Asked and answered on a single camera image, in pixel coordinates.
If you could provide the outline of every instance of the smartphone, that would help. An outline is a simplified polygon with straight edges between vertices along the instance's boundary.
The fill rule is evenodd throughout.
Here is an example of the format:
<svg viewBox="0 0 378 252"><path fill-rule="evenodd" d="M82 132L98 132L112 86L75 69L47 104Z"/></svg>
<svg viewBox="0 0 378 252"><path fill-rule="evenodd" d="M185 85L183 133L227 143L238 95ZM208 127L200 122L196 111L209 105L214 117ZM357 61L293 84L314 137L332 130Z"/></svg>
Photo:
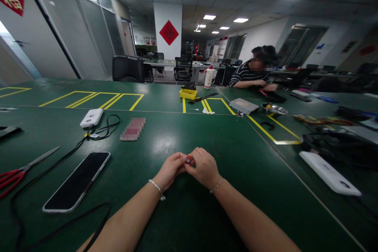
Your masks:
<svg viewBox="0 0 378 252"><path fill-rule="evenodd" d="M73 211L91 188L110 156L109 152L91 152L50 197L42 211L46 213Z"/></svg>

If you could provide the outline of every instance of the forearm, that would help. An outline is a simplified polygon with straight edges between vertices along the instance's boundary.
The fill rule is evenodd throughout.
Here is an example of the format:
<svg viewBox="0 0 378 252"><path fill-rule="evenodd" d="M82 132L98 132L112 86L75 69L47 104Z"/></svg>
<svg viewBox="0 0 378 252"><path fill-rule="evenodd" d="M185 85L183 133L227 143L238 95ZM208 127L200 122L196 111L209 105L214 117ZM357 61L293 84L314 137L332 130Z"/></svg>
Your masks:
<svg viewBox="0 0 378 252"><path fill-rule="evenodd" d="M214 192L249 251L299 251L294 242L225 179Z"/></svg>
<svg viewBox="0 0 378 252"><path fill-rule="evenodd" d="M233 87L237 87L239 89L245 89L250 86L254 85L254 81L238 81Z"/></svg>
<svg viewBox="0 0 378 252"><path fill-rule="evenodd" d="M148 182L106 222L89 251L134 251L160 196L155 186ZM78 252L84 250L91 238Z"/></svg>

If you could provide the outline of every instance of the striped shirt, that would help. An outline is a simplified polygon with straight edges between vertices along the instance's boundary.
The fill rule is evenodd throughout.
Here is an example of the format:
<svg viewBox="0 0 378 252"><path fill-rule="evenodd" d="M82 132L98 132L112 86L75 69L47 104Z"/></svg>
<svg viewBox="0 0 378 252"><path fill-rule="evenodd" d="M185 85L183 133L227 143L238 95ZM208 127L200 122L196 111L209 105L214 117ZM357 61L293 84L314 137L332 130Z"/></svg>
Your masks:
<svg viewBox="0 0 378 252"><path fill-rule="evenodd" d="M269 79L269 73L253 73L249 69L249 62L246 62L242 65L240 65L235 73L232 75L231 81L230 81L230 87L233 87L237 82L240 81L256 81L256 80L264 80L265 83L269 84L271 83Z"/></svg>

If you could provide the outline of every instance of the gray box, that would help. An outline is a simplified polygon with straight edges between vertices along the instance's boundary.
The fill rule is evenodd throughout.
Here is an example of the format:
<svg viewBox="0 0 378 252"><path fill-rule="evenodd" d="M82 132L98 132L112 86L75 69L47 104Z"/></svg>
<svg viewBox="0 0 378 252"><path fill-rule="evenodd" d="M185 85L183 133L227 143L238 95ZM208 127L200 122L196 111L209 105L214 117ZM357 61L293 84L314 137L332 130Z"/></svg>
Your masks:
<svg viewBox="0 0 378 252"><path fill-rule="evenodd" d="M237 98L231 101L230 106L235 108L237 111L240 111L246 115L250 115L252 112L257 111L259 108L258 105L250 103L241 98Z"/></svg>

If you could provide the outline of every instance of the white pillar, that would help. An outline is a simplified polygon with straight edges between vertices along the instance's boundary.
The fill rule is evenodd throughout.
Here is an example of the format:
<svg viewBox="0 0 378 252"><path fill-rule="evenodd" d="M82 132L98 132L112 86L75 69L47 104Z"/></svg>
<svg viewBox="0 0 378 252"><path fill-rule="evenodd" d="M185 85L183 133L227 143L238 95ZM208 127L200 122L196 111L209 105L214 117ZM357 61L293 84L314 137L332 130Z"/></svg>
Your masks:
<svg viewBox="0 0 378 252"><path fill-rule="evenodd" d="M164 53L164 59L180 57L182 5L154 2L154 13L157 51Z"/></svg>

